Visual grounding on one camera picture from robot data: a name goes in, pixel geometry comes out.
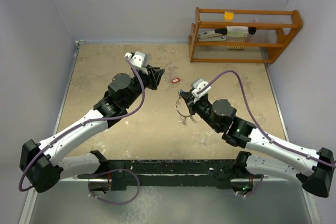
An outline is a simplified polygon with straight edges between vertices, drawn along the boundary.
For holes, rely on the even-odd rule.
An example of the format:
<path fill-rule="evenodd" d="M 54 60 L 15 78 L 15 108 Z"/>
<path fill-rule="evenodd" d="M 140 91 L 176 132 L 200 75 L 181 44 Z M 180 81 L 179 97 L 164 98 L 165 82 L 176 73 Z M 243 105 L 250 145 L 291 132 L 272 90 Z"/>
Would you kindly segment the blue capped key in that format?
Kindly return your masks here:
<path fill-rule="evenodd" d="M 185 96 L 185 95 L 188 95 L 188 92 L 183 91 L 183 90 L 179 90 L 178 94 L 179 94 L 179 96 Z"/>

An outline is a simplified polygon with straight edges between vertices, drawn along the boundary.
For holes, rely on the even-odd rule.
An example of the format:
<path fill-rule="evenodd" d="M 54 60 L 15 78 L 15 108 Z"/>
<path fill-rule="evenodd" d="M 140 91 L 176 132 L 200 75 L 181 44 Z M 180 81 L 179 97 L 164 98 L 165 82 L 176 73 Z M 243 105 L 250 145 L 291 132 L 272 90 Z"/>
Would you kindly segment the silver keys bunch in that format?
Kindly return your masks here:
<path fill-rule="evenodd" d="M 193 122 L 193 123 L 196 123 L 196 120 L 193 118 L 192 115 L 188 115 L 188 116 L 183 115 L 182 118 L 183 118 L 183 119 L 182 119 L 182 124 L 183 124 L 183 125 L 187 125 L 187 122 L 188 122 L 188 121 L 191 121 L 191 122 Z"/>

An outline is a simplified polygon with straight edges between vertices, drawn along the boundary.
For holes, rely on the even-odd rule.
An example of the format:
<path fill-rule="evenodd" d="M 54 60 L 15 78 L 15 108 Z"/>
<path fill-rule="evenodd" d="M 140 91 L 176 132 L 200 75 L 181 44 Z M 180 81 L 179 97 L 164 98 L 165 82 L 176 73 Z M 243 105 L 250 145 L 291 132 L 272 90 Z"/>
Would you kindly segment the large silver keyring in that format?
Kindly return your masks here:
<path fill-rule="evenodd" d="M 189 109 L 185 103 L 185 101 L 183 100 L 183 98 L 181 96 L 178 97 L 176 103 L 175 103 L 175 108 L 177 113 L 184 117 L 184 118 L 188 118 L 190 116 L 190 112 Z"/>

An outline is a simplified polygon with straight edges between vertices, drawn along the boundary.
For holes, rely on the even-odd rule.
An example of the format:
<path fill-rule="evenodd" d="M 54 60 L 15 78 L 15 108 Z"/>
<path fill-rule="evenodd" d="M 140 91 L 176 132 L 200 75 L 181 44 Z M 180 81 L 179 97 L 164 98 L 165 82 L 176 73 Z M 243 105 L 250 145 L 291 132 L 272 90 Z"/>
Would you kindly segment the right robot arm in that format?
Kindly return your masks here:
<path fill-rule="evenodd" d="M 197 114 L 222 139 L 233 147 L 245 149 L 234 164 L 238 177 L 270 175 L 299 182 L 302 188 L 321 198 L 329 197 L 335 163 L 333 152 L 305 148 L 263 132 L 256 124 L 236 116 L 236 109 L 226 99 L 210 103 L 208 95 L 195 97 L 179 91 L 190 113 Z"/>

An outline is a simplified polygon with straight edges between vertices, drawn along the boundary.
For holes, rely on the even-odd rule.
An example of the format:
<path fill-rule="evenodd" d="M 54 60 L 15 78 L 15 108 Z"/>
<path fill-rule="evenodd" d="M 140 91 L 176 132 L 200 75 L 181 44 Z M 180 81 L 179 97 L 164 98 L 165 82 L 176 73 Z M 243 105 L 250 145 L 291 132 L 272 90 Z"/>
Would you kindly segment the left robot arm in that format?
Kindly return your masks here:
<path fill-rule="evenodd" d="M 135 114 L 136 110 L 128 112 L 127 109 L 138 97 L 142 98 L 140 103 L 143 104 L 144 90 L 157 90 L 165 73 L 164 69 L 151 65 L 140 71 L 135 67 L 131 69 L 134 77 L 126 73 L 115 75 L 103 98 L 77 122 L 38 143 L 28 140 L 22 145 L 19 168 L 23 174 L 19 191 L 25 191 L 25 178 L 29 180 L 30 188 L 43 193 L 68 176 L 93 174 L 102 178 L 107 174 L 107 163 L 95 152 L 80 157 L 80 161 L 74 164 L 67 163 L 65 157 L 86 140 L 111 128 L 122 118 Z"/>

